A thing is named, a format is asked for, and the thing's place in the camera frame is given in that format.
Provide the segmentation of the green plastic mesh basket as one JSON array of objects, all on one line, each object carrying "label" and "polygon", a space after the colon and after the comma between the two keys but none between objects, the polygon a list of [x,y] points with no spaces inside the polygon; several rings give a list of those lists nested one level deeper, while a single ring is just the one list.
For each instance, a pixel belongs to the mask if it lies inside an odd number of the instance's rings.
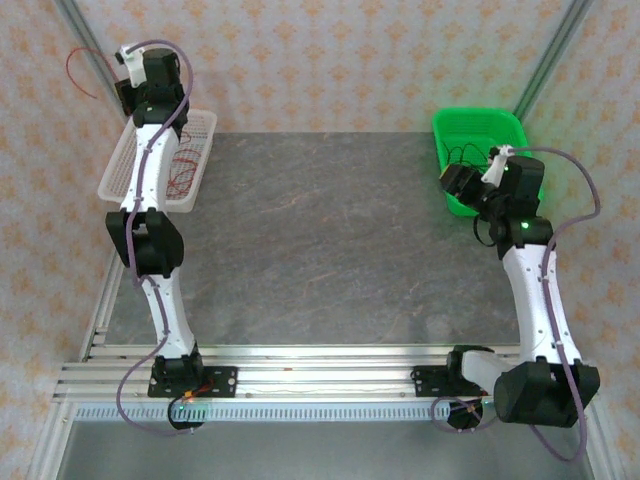
[{"label": "green plastic mesh basket", "polygon": [[432,127],[441,172],[447,165],[458,163],[483,174],[488,169],[491,147],[528,146],[520,121],[499,108],[445,108],[434,114]]}]

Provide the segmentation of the white plastic mesh basket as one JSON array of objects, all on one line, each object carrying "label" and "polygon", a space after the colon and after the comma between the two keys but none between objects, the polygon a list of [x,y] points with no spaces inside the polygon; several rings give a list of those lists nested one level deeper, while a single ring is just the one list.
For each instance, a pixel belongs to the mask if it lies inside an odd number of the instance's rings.
[{"label": "white plastic mesh basket", "polygon": [[[166,188],[167,210],[188,213],[196,202],[213,146],[218,117],[208,110],[191,109],[179,147],[173,156]],[[98,187],[98,196],[120,204],[129,189],[136,154],[135,127],[131,119],[115,146]]]}]

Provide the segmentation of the aluminium frame post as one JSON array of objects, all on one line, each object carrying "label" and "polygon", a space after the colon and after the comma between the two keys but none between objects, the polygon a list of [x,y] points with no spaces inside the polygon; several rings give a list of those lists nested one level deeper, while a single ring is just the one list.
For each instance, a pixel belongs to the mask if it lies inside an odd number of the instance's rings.
[{"label": "aluminium frame post", "polygon": [[53,0],[53,3],[74,37],[76,46],[80,47],[79,52],[86,57],[95,74],[100,84],[100,93],[109,100],[116,108],[119,117],[126,122],[128,118],[114,89],[116,75],[111,63],[113,55],[107,53],[99,43],[89,21],[81,11],[78,0]]},{"label": "aluminium frame post", "polygon": [[594,0],[571,0],[512,111],[521,122],[532,111],[547,81],[584,21]]}]

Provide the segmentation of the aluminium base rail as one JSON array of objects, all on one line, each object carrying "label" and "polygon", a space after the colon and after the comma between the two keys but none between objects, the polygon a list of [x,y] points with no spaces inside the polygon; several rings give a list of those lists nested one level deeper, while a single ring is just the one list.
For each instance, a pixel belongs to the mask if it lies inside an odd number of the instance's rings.
[{"label": "aluminium base rail", "polygon": [[[413,402],[411,371],[442,365],[442,345],[204,346],[207,365],[238,368],[236,397],[242,402]],[[57,401],[144,402],[151,365],[124,375],[149,353],[147,346],[94,345],[88,357],[63,365],[54,388]]]}]

